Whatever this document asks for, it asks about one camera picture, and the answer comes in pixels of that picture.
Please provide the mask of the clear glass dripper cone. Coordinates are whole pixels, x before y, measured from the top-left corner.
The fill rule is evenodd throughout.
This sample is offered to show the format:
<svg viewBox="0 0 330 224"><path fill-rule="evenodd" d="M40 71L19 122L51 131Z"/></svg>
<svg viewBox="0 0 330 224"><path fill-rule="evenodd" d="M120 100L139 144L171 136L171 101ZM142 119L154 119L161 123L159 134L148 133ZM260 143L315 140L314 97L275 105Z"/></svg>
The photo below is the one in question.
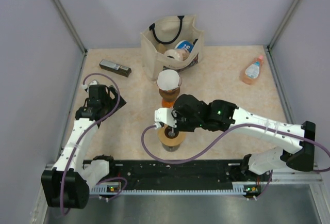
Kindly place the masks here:
<svg viewBox="0 0 330 224"><path fill-rule="evenodd" d="M178 132L174 131L173 127L167 126L164 130L164 134L168 139L174 139L178 136Z"/></svg>

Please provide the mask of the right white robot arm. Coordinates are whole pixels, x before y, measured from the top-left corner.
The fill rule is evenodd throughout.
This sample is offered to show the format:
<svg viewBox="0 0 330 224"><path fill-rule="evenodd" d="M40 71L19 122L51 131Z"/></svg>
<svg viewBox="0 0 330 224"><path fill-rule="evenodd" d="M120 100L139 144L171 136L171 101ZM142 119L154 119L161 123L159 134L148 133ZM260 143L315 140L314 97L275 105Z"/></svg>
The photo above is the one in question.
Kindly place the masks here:
<svg viewBox="0 0 330 224"><path fill-rule="evenodd" d="M266 152L244 157L240 172L248 181L284 167L302 172L314 169L315 147L309 143L315 138L316 125L313 122L278 122L231 102L214 100L207 104L190 94L183 94L176 100L169 118L167 124L175 131L193 132L200 127L212 132L238 132L275 145Z"/></svg>

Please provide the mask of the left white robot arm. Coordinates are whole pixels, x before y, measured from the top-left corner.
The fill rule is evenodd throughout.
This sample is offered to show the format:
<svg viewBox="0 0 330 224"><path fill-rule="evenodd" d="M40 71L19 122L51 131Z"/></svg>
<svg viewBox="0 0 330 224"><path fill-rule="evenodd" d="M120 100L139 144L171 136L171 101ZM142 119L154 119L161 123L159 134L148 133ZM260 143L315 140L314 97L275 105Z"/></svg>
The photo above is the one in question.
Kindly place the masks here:
<svg viewBox="0 0 330 224"><path fill-rule="evenodd" d="M97 81L85 86L88 97L75 114L74 126L59 158L41 175L47 205L63 209L83 209L90 191L104 179L113 180L117 169L112 156L98 155L87 164L84 158L101 123L123 107L116 84L106 86Z"/></svg>

